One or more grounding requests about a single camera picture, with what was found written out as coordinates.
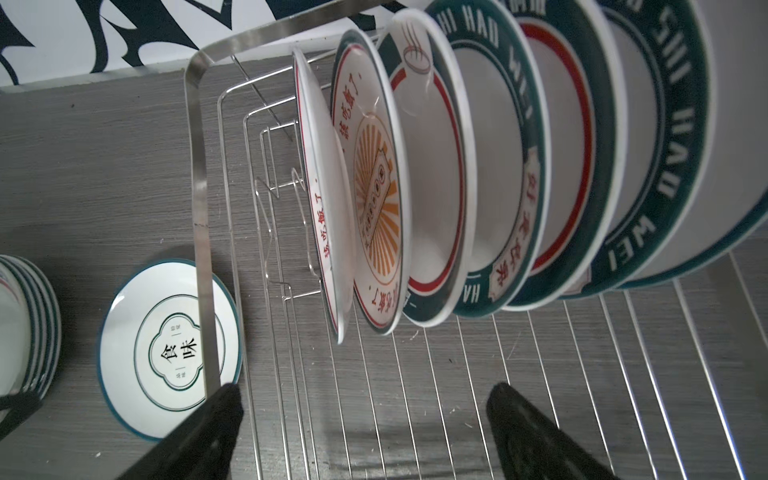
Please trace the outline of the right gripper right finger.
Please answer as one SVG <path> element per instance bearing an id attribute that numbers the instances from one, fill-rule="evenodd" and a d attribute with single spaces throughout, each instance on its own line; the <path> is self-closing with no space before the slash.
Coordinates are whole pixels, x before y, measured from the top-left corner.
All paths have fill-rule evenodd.
<path id="1" fill-rule="evenodd" d="M 486 414 L 507 479 L 616 477 L 505 382 L 492 388 Z"/>

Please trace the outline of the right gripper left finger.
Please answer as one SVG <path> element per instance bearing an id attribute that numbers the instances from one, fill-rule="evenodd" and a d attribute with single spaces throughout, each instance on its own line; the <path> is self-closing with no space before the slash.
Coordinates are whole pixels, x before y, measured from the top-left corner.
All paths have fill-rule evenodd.
<path id="1" fill-rule="evenodd" d="M 239 387 L 224 384 L 120 477 L 228 479 L 243 416 Z"/>

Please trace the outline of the white plate clover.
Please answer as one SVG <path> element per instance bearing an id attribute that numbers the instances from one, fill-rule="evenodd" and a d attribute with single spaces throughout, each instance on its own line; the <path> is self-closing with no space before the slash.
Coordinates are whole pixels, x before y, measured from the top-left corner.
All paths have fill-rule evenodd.
<path id="1" fill-rule="evenodd" d="M 115 418 L 159 441 L 205 401 L 196 268 L 167 259 L 136 272 L 104 317 L 97 375 Z"/>

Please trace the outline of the wire dish rack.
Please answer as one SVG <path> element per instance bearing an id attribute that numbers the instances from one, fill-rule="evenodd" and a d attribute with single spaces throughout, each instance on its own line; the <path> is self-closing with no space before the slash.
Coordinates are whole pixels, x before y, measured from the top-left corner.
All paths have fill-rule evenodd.
<path id="1" fill-rule="evenodd" d="M 507 382 L 623 479 L 767 475 L 767 228 L 650 288 L 388 336 L 324 312 L 291 51 L 322 83 L 336 1 L 231 34 L 184 71 L 194 252 L 245 331 L 237 479 L 499 479 L 486 414 Z"/>

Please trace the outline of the white plate green lettered rim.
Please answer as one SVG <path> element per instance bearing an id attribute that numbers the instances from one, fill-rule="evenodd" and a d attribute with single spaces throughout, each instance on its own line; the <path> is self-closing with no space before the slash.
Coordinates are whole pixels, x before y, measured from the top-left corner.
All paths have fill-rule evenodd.
<path id="1" fill-rule="evenodd" d="M 1 257 L 1 394 L 43 399 L 62 346 L 62 315 L 53 286 L 31 261 Z"/>

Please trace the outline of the white plate orange sunburst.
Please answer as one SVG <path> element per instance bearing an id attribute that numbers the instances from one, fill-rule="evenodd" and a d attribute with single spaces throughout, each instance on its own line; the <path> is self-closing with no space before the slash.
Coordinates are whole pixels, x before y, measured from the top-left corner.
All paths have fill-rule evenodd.
<path id="1" fill-rule="evenodd" d="M 356 246 L 344 153 L 317 77 L 305 55 L 293 51 L 296 103 L 306 190 L 320 260 L 329 323 L 335 341 L 346 335 L 353 303 Z"/>

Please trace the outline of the white plate green red band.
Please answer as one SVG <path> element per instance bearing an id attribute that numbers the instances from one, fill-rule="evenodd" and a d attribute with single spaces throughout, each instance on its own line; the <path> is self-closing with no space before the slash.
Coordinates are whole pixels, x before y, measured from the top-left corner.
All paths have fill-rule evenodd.
<path id="1" fill-rule="evenodd" d="M 394 14 L 378 51 L 406 144 L 411 244 L 405 316 L 420 327 L 447 320 L 469 273 L 477 220 L 477 162 L 457 57 L 426 12 Z"/>

